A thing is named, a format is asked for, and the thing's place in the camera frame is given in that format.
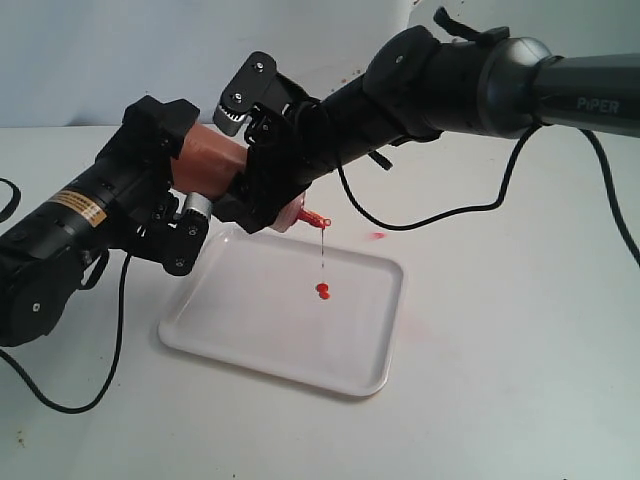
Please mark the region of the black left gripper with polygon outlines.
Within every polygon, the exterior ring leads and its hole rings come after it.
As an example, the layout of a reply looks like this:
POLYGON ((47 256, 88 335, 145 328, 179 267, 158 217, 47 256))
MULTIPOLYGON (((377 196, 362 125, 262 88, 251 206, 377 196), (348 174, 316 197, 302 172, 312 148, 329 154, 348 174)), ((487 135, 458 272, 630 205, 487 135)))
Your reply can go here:
POLYGON ((155 204, 173 184, 171 161, 199 115, 186 99, 163 103, 144 96, 126 107, 120 127, 95 158, 107 214, 96 238, 120 240, 131 224, 149 222, 155 204))

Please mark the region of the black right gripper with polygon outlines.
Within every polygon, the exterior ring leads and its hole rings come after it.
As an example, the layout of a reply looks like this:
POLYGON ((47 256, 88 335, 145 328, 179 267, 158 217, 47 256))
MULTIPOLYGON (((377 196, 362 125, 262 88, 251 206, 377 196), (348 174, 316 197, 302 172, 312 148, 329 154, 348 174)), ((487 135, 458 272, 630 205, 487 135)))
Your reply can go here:
POLYGON ((213 216, 253 234, 313 181, 345 165, 345 100, 260 100, 249 113, 247 165, 213 201, 213 216))

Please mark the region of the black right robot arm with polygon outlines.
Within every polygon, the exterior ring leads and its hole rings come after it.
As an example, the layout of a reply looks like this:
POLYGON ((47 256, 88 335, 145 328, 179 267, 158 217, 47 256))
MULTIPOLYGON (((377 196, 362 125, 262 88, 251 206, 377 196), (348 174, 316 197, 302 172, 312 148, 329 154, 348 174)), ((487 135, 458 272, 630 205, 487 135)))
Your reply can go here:
POLYGON ((339 166, 445 132, 517 139, 533 126, 563 125, 638 135, 637 54, 563 57, 505 27, 473 30, 444 9, 434 19, 450 42, 408 28, 323 100, 269 54, 251 53, 213 115, 224 134, 242 134, 248 145, 246 166, 214 203, 214 216, 257 232, 339 166))

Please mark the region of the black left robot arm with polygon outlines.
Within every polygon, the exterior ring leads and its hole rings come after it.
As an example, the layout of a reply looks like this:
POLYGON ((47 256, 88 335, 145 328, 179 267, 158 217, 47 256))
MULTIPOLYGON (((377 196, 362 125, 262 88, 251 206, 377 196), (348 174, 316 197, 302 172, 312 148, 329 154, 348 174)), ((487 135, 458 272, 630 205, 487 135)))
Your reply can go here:
POLYGON ((70 296, 96 284, 85 271, 104 268, 112 249, 171 275, 191 271, 208 221, 179 212, 170 190, 172 164, 198 115, 184 99, 141 98, 89 168, 2 234, 2 346, 49 334, 70 296))

